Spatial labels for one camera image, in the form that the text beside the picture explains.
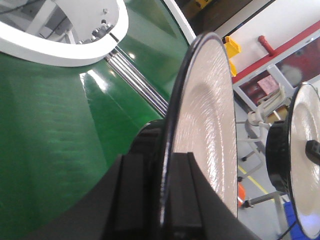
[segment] green conveyor belt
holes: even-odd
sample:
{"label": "green conveyor belt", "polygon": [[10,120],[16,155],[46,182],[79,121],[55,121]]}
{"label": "green conveyor belt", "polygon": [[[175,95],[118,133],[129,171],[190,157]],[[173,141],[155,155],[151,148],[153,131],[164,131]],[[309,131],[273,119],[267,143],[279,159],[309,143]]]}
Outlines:
{"label": "green conveyor belt", "polygon": [[41,65],[0,54],[0,239],[74,205],[160,116],[105,60]]}
{"label": "green conveyor belt", "polygon": [[189,44],[161,0],[125,1],[129,29],[119,47],[169,101]]}

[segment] white wall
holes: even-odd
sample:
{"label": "white wall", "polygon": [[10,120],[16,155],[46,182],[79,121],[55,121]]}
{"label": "white wall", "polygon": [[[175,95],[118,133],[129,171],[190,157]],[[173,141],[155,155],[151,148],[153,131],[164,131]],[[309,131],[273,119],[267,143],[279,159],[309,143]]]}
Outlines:
{"label": "white wall", "polygon": [[242,48],[231,59],[237,72],[268,54],[259,36],[276,49],[319,20],[320,0],[276,0],[231,35]]}

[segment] blue crate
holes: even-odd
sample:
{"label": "blue crate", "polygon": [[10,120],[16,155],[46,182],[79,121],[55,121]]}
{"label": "blue crate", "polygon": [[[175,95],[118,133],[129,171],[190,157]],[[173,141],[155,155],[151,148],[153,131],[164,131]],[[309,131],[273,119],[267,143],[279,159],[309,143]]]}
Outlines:
{"label": "blue crate", "polygon": [[[292,203],[289,201],[286,202],[283,206],[286,215],[286,220],[288,222],[288,225],[291,226],[296,221],[296,215],[292,207]],[[294,225],[294,227],[291,229],[290,235],[292,240],[310,240],[310,238],[304,235],[298,224]]]}

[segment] yellow bracket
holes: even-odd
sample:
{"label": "yellow bracket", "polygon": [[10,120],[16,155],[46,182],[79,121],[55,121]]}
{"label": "yellow bracket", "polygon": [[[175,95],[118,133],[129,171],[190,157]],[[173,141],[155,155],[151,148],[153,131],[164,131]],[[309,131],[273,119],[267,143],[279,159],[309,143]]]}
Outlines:
{"label": "yellow bracket", "polygon": [[236,66],[230,61],[230,58],[234,57],[238,53],[241,53],[241,47],[229,36],[225,37],[224,46],[226,49],[226,54],[228,55],[228,58],[229,58],[231,74],[233,77],[235,77],[237,75],[237,69],[236,69]]}

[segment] red pipe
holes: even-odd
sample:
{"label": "red pipe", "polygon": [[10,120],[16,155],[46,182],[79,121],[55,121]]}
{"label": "red pipe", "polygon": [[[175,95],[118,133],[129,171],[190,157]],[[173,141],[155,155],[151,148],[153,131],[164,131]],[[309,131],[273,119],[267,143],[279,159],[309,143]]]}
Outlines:
{"label": "red pipe", "polygon": [[266,40],[265,36],[263,36],[263,35],[259,36],[258,41],[259,41],[259,43],[261,43],[262,47],[264,47],[264,49],[269,53],[270,57],[272,57],[273,55],[276,54],[276,50],[274,50],[272,48],[272,46],[270,46],[270,44]]}

